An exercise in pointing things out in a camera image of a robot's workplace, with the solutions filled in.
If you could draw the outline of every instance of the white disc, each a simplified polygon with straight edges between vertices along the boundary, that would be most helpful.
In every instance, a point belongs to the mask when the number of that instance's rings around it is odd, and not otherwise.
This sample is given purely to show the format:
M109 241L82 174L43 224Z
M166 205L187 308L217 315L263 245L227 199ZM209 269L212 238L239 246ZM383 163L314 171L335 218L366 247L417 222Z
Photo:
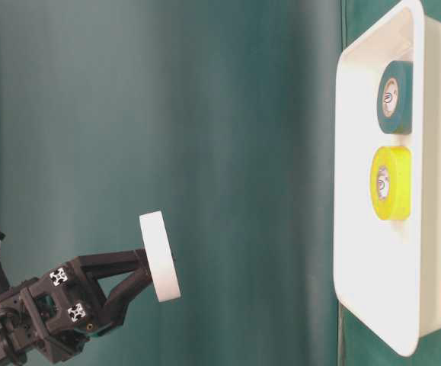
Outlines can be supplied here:
M162 302L180 297L180 286L177 282L168 234L161 211L141 215L139 221L158 300Z

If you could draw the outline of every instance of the tape roll core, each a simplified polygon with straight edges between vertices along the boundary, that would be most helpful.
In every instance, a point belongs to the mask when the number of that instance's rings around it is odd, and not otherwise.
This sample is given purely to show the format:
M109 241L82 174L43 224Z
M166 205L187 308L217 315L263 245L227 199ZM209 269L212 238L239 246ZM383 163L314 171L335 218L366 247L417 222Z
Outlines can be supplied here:
M412 88L413 64L391 61L379 82L377 112L382 132L411 132Z
M411 153L406 147L381 147L372 160L372 206L381 220L406 220L411 212Z

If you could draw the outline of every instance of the yellow tape roll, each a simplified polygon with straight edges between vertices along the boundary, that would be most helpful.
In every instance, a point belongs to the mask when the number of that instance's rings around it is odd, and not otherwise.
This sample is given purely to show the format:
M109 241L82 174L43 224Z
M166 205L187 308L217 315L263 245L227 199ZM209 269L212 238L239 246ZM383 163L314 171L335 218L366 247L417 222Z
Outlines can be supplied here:
M406 147L381 147L371 167L371 199L381 220L406 220L411 205L411 153Z

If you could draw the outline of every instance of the robotic arm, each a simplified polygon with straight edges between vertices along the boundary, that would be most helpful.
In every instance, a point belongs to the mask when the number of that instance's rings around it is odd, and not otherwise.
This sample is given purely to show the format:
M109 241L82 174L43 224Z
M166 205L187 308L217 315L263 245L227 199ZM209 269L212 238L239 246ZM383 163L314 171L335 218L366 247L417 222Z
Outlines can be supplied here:
M69 360L91 336L121 326L130 302L153 281L159 300L179 297L161 213L141 217L141 227L146 249L80 256L17 287L0 264L0 366L25 364L34 348L52 363ZM107 297L98 280L125 273Z

